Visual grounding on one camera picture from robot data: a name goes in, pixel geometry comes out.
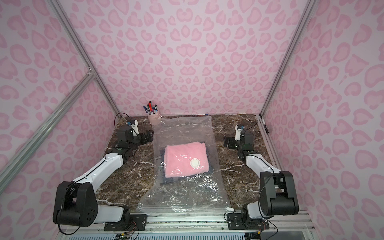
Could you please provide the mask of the clear plastic vacuum bag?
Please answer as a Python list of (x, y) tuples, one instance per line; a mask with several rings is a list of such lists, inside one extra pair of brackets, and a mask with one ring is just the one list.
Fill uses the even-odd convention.
[(137, 210), (197, 215), (222, 213), (230, 207), (212, 118), (162, 119), (153, 130), (157, 178)]

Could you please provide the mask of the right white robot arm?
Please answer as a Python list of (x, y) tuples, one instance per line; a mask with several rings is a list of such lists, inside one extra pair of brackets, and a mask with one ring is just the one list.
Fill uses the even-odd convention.
[(293, 174), (270, 164), (254, 150), (254, 137), (240, 133), (236, 137), (224, 137), (224, 147), (236, 150), (238, 158), (260, 180), (259, 199), (245, 204), (241, 213), (228, 214), (229, 229), (268, 229), (268, 220), (274, 216), (290, 216), (299, 213), (299, 201)]

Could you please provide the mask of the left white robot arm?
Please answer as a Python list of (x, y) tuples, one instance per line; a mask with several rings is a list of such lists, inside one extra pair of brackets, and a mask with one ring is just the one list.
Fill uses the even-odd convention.
[(121, 127), (116, 134), (114, 147), (97, 164), (80, 177), (58, 185), (53, 222), (59, 227), (85, 228), (101, 223), (118, 223), (126, 227), (131, 223), (129, 208), (99, 205), (96, 192), (112, 173), (128, 163), (139, 146), (153, 141), (154, 132), (140, 133), (138, 125), (133, 124)]

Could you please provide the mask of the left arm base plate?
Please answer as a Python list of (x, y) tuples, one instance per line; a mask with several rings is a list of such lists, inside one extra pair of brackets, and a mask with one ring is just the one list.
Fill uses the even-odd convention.
[(129, 232), (144, 231), (147, 224), (148, 215), (146, 214), (129, 214), (123, 216), (123, 219), (115, 223), (105, 223), (105, 232)]

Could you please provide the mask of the pink fluffy blanket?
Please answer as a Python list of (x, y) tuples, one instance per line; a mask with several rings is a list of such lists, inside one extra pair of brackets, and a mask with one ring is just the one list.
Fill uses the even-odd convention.
[(210, 169), (205, 143), (167, 146), (164, 153), (166, 178), (190, 177)]

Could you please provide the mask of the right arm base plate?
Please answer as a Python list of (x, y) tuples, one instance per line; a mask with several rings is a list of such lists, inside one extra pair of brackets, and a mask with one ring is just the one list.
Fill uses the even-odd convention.
[(251, 219), (246, 214), (229, 212), (224, 214), (224, 219), (228, 224), (229, 230), (269, 230), (270, 226), (267, 220)]

